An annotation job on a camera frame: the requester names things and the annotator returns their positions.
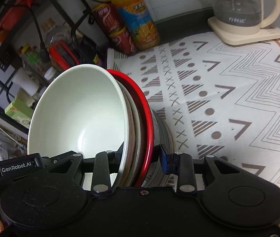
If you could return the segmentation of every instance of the bowl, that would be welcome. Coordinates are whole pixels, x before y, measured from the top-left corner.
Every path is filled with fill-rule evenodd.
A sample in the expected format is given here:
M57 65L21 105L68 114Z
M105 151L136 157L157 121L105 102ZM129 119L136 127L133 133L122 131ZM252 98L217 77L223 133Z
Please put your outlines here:
M144 144L146 143L146 141L144 139L145 131L143 128L142 118L140 118L138 109L136 107L136 104L135 104L132 96L121 83L118 82L118 84L119 84L120 88L122 89L123 93L126 95L128 101L131 105L131 109L132 109L132 113L133 113L133 121L134 121L134 126L135 126L136 140L135 140L134 155L133 155L133 160L132 160L128 178L124 183L124 186L131 186L132 183L138 177L142 163L143 163L143 157L144 157L144 153L145 153Z
M53 157L73 150L93 158L102 151L117 151L124 142L113 183L118 186L131 161L130 138L127 105L118 83L105 69L83 64L63 72L43 93L30 124L28 154ZM86 174L84 183L89 178Z
M136 187L140 187L142 183L145 180L145 177L147 175L148 168L151 163L151 157L152 157L152 150L153 150L153 141L154 141L154 130L153 130L153 121L152 121L152 115L151 110L149 107L149 104L147 102L147 99L145 98L143 92L141 91L140 87L127 75L113 70L113 69L107 69L107 71L123 86L128 90L129 94L133 98L138 110L139 114L141 115L143 119L145 134L146 134L146 149L143 159L143 164L139 173L139 176L136 180L136 182L133 184Z

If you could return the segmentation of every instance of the bowl rim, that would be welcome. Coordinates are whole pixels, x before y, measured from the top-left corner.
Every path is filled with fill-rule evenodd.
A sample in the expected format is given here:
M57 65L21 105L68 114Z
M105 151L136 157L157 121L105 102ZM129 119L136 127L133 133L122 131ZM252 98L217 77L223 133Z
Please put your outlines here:
M136 183L134 184L135 187L141 187L146 175L147 171L149 169L151 158L152 158L152 151L153 151L153 120L151 115L151 110L149 103L147 102L147 99L145 95L143 94L140 87L136 84L135 81L133 81L130 77L128 77L126 74L121 73L120 71L113 70L113 69L107 69L107 71L112 74L113 76L117 76L128 82L131 87L136 91L136 94L138 95L141 104L143 105L143 109L145 112L145 120L147 123L147 148L144 155L144 162L140 171L140 174L138 176L138 179Z
M80 64L80 65L76 65L74 67L71 67L70 69L67 69L66 71L62 72L48 87L47 89L44 91L43 95L41 96L41 98L38 101L38 104L34 110L33 116L32 116L32 120L30 123L30 127L29 127L29 132L28 132L28 138L27 138L27 154L32 154L29 153L29 143L30 140L32 140L32 126L34 125L34 118L37 117L37 114L40 113L40 108L42 106L43 103L43 99L42 97L44 97L45 95L47 95L47 93L49 92L49 90L51 90L51 88L53 88L56 83L60 82L65 76L67 76L69 73L73 72L73 71L78 71L78 70L82 70L82 69L95 69L98 70L99 72L103 73L113 84L113 86L116 89L116 92L118 93L119 99L120 99L120 103L122 105L122 109L123 109L123 114L124 114L124 147L123 147L123 153L122 153L122 158L121 158L121 162L119 165L119 169L118 169L118 173L117 173L117 177L115 179L115 183L119 182L122 176L122 173L124 171L124 167L126 164L126 160L127 160L127 152L128 152L128 147L129 147L129 122L128 122L128 111L127 111L127 105L125 102L125 98L124 95L122 93L122 90L119 87L119 84L117 83L117 81L115 80L115 78L106 70L103 69L100 66L97 65L93 65L93 64Z
M129 174L127 176L126 181L124 182L124 186L131 186L131 184L137 179L138 173L141 169L140 165L137 165L137 164L139 163L139 161L141 161L141 157L144 155L144 152L145 152L144 149L146 148L144 144L146 143L146 141L144 140L144 131L142 132L142 130L141 130L141 122L140 122L140 115L138 113L138 108L137 108L131 94L124 87L124 85L121 84L118 80L117 80L117 82L118 82L120 88L125 93L128 101L130 103L132 114L133 114L134 127L135 127L134 129L135 129L136 141L135 141L135 148L133 151L134 152L133 159L131 162Z

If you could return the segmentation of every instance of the red container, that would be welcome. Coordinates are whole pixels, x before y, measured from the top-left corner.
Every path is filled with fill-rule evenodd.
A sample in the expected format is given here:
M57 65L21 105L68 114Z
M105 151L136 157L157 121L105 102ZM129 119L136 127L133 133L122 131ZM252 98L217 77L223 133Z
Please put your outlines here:
M145 119L143 120L143 124L147 136L146 150L145 150L143 165L140 174L136 182L133 184L133 186L135 187L141 187L147 175L147 171L151 163L151 157L153 151L154 137L153 137L153 120L151 116L151 110L147 102L147 99L145 98L140 87L130 77L113 69L108 69L107 71L128 90L128 92L130 93L131 97L133 98L139 110L139 114L141 115L141 118Z
M126 55L132 55L136 52L137 47L130 32L126 27L119 29L118 31L111 33L109 38L113 41L117 51Z
M114 5L111 3L101 3L92 10L92 14L106 34L113 33L124 26Z

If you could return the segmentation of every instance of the red can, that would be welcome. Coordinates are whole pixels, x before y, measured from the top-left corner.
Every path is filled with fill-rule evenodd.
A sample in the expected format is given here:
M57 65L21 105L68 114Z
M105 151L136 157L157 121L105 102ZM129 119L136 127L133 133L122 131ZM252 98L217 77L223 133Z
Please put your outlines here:
M92 13L107 34L113 33L124 26L118 12L111 3L99 4L92 10Z
M136 44L126 27L123 27L122 29L111 33L109 37L113 41L119 52L122 52L126 55L131 55L136 52Z

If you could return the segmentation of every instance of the red bowl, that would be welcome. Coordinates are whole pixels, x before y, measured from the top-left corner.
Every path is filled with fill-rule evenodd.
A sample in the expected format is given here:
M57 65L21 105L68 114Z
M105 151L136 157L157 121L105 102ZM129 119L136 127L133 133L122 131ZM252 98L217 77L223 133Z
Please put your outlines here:
M140 87L130 77L113 69L107 69L107 71L128 90L139 109L139 113L145 119L143 124L147 132L146 151L140 174L134 184L135 187L140 187L147 175L153 151L153 121L150 107Z

